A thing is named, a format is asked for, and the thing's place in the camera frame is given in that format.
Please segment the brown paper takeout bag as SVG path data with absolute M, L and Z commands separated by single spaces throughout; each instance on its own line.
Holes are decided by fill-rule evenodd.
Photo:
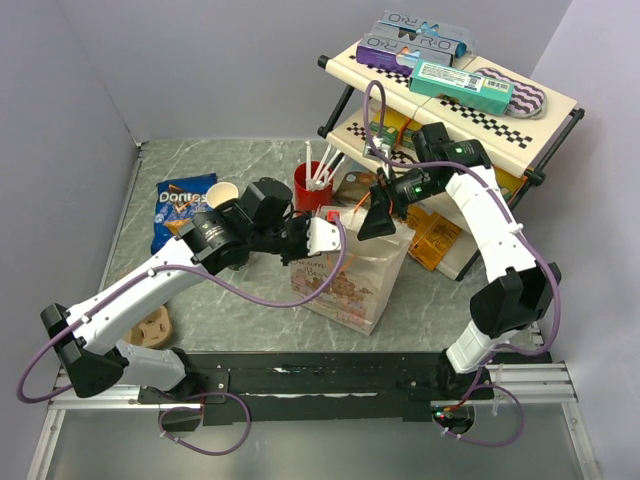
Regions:
M 395 222 L 392 235 L 359 241 L 364 207 L 338 207 L 347 236 L 347 255 L 337 277 L 304 306 L 363 335 L 370 335 L 384 312 L 413 231 Z

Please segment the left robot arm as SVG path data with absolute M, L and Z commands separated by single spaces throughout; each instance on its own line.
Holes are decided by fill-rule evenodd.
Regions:
M 342 264 L 346 231 L 339 218 L 297 213 L 292 200 L 292 191 L 272 178 L 243 192 L 219 182 L 205 195 L 208 210 L 195 214 L 145 263 L 88 300 L 44 309 L 41 319 L 70 389 L 89 398 L 131 384 L 154 387 L 177 402 L 191 399 L 198 378 L 184 352 L 132 345 L 125 334 L 197 283 L 222 285 L 219 273 L 246 264 L 254 252 L 278 255 L 283 264 L 335 253 Z

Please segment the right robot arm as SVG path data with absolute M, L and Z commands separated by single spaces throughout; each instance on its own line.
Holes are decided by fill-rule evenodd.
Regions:
M 471 320 L 447 349 L 449 366 L 437 373 L 438 390 L 459 398 L 472 384 L 470 372 L 510 338 L 552 309 L 561 311 L 559 269 L 545 262 L 513 218 L 487 152 L 477 140 L 452 141 L 443 123 L 422 126 L 412 136 L 418 163 L 379 169 L 371 204 L 358 232 L 361 241 L 391 235 L 393 220 L 410 205 L 445 193 L 466 221 L 485 265 L 486 286 L 470 300 Z

